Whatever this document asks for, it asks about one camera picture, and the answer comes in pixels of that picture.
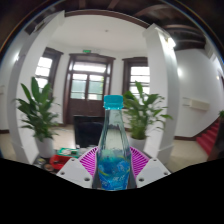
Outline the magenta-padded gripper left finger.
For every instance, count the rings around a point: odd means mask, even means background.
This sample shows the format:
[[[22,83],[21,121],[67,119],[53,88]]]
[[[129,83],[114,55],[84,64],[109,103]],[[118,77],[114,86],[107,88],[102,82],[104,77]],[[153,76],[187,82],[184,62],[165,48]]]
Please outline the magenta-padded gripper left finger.
[[[91,188],[96,171],[96,152],[92,148],[80,158],[70,158],[59,170],[57,176],[84,188]]]

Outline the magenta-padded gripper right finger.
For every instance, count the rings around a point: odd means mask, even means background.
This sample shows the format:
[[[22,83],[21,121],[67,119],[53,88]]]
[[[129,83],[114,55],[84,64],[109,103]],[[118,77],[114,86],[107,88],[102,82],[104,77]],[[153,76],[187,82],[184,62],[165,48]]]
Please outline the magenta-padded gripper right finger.
[[[130,150],[133,176],[138,188],[170,175],[170,171],[157,158],[149,158],[133,147]]]

